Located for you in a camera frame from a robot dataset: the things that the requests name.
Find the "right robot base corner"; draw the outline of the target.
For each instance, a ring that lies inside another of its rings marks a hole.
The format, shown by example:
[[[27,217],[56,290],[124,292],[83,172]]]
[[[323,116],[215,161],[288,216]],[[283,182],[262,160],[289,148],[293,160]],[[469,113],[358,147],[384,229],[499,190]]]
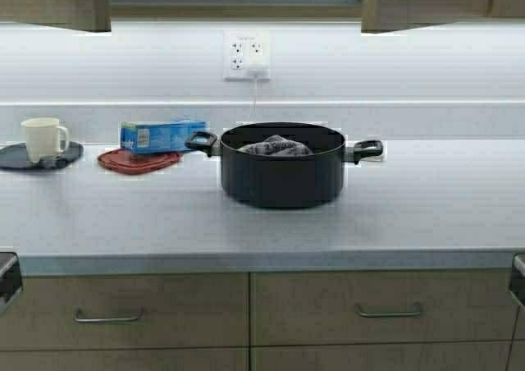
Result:
[[[509,292],[517,303],[523,308],[525,306],[525,272],[524,272],[524,253],[516,254],[513,258],[510,279]]]

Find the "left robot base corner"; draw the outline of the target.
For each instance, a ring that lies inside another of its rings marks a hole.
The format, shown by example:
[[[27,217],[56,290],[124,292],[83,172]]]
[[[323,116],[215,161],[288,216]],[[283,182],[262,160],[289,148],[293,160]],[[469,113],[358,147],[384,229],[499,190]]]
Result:
[[[1,253],[1,314],[5,314],[23,292],[21,263],[17,253]]]

